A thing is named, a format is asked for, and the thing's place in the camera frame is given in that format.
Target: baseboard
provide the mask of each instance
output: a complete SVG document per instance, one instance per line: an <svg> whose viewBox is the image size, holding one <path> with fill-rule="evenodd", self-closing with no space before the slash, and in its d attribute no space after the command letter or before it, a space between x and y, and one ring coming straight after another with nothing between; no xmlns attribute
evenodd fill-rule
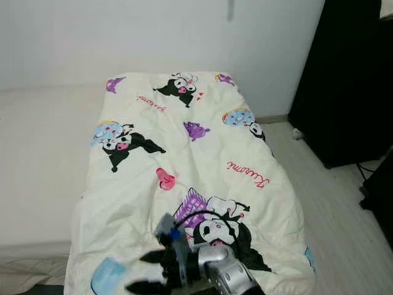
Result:
<svg viewBox="0 0 393 295"><path fill-rule="evenodd" d="M255 118L259 124L271 124L288 121L288 114Z"/></svg>

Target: white comforter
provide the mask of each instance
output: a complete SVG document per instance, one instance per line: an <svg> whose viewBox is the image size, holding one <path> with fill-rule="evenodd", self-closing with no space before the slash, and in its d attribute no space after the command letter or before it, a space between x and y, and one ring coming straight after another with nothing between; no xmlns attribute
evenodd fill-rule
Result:
<svg viewBox="0 0 393 295"><path fill-rule="evenodd" d="M161 278L138 260L160 247L157 222L167 212L181 219L207 209L234 228L264 292L309 294L302 208L236 84L219 73L125 73L106 89L64 293L93 294L91 276L106 257L128 267L125 283ZM234 246L210 214L190 219L186 231L190 243ZM117 294L126 294L123 285Z"/></svg>

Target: white mattress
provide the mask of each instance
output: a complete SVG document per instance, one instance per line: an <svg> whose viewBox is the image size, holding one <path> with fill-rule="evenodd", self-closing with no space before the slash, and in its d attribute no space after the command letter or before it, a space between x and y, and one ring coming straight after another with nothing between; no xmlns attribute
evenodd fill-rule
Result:
<svg viewBox="0 0 393 295"><path fill-rule="evenodd" d="M0 294L64 283L103 85L0 92Z"/></svg>

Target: black cable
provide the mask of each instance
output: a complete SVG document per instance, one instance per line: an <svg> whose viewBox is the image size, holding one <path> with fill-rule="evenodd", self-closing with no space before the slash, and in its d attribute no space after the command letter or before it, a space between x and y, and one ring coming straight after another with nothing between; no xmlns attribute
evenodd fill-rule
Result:
<svg viewBox="0 0 393 295"><path fill-rule="evenodd" d="M360 166L361 169L366 170L368 172L373 172L373 173L375 172L375 170L371 170L371 169L368 169L366 167L363 167L361 164L359 164L359 166Z"/></svg>
<svg viewBox="0 0 393 295"><path fill-rule="evenodd" d="M190 219L191 217L194 217L195 215L199 215L199 214L212 214L214 216L217 216L220 220L222 220L225 223L225 225L228 227L229 234L235 240L236 250L237 250L238 254L240 254L240 252L239 252L239 243L238 243L238 239L237 239L237 237L235 235L235 230L229 225L228 221L226 221L224 218L221 217L220 214L218 214L216 212L209 211L209 210L200 210L200 211L195 211L193 213L190 213L185 218L183 218L179 222L177 222L175 224L175 226L174 226L174 229L178 229L179 226L181 226L183 223L185 223L188 219Z"/></svg>
<svg viewBox="0 0 393 295"><path fill-rule="evenodd" d="M356 167L359 169L360 174L362 175L363 179L364 179L364 180L367 180L366 176L365 176L364 173L363 173L362 167L360 166L359 163L356 163Z"/></svg>

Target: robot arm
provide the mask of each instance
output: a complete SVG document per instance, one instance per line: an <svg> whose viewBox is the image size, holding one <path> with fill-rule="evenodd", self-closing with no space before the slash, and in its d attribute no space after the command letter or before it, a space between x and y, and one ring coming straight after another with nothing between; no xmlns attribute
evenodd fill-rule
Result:
<svg viewBox="0 0 393 295"><path fill-rule="evenodd" d="M229 246L206 245L198 249L200 274L212 283L221 295L263 295L263 291L247 267Z"/></svg>
<svg viewBox="0 0 393 295"><path fill-rule="evenodd" d="M176 229L174 224L174 218L168 214L161 219L156 234L165 250L153 251L141 258L162 265L163 275L168 278L166 285L137 281L127 286L127 290L135 294L168 295L174 288L186 288L193 281L205 280L213 284L220 295L265 295L229 246L202 244L190 249L184 229ZM152 253L161 253L161 256L152 259Z"/></svg>

